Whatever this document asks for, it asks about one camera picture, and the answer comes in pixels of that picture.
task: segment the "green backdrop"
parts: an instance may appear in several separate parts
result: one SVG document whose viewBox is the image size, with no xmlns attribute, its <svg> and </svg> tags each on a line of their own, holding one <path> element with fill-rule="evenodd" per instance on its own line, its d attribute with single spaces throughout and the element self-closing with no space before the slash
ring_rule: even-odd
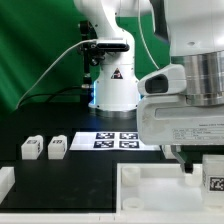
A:
<svg viewBox="0 0 224 224">
<path fill-rule="evenodd" d="M 15 109 L 19 98 L 67 48 L 81 40 L 78 23 L 85 20 L 73 0 L 0 1 L 0 120 Z M 155 70 L 143 48 L 137 18 L 118 18 L 136 40 L 136 76 Z M 151 16 L 142 17 L 147 45 L 160 66 L 169 63 L 169 46 L 152 34 Z M 97 69 L 92 70 L 97 77 Z M 49 93 L 82 83 L 82 57 L 67 55 L 31 92 Z"/>
</svg>

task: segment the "white cable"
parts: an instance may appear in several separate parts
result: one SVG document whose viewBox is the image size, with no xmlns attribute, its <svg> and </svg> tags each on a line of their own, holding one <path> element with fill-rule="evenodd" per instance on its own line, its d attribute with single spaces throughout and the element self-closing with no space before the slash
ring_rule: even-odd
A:
<svg viewBox="0 0 224 224">
<path fill-rule="evenodd" d="M 59 56 L 54 63 L 41 75 L 41 77 L 34 83 L 34 85 L 20 98 L 19 102 L 16 105 L 16 109 L 19 108 L 19 105 L 21 103 L 21 101 L 28 95 L 29 92 L 31 92 L 37 85 L 38 83 L 47 75 L 47 73 L 67 54 L 69 53 L 71 50 L 77 48 L 78 46 L 85 44 L 85 43 L 91 43 L 91 42 L 95 42 L 96 40 L 85 40 L 85 41 L 81 41 L 78 44 L 73 45 L 72 47 L 68 48 L 63 54 L 61 54 L 61 56 Z"/>
<path fill-rule="evenodd" d="M 148 47 L 146 45 L 145 38 L 144 38 L 144 35 L 143 35 L 143 32 L 142 32 L 140 1 L 141 0 L 138 0 L 138 27 L 139 27 L 139 32 L 140 32 L 140 35 L 141 35 L 142 43 L 143 43 L 143 45 L 145 47 L 145 50 L 146 50 L 150 60 L 152 61 L 153 65 L 156 67 L 157 70 L 159 70 L 160 69 L 159 66 L 156 64 L 155 60 L 153 59 L 152 55 L 150 54 L 150 52 L 148 50 Z"/>
</svg>

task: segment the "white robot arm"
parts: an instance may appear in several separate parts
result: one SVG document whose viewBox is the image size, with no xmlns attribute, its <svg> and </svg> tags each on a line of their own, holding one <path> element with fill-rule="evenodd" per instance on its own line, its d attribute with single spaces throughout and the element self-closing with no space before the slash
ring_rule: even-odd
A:
<svg viewBox="0 0 224 224">
<path fill-rule="evenodd" d="M 223 145 L 224 1 L 151 3 L 163 5 L 159 16 L 165 18 L 171 64 L 138 84 L 145 96 L 137 112 L 141 140 Z"/>
<path fill-rule="evenodd" d="M 90 111 L 105 117 L 135 116 L 140 100 L 134 73 L 135 43 L 130 33 L 118 27 L 116 17 L 137 16 L 138 1 L 74 0 L 74 3 L 96 31 L 95 47 L 110 52 L 101 61 Z M 141 6 L 142 14 L 151 12 L 148 0 L 141 0 Z"/>
</svg>

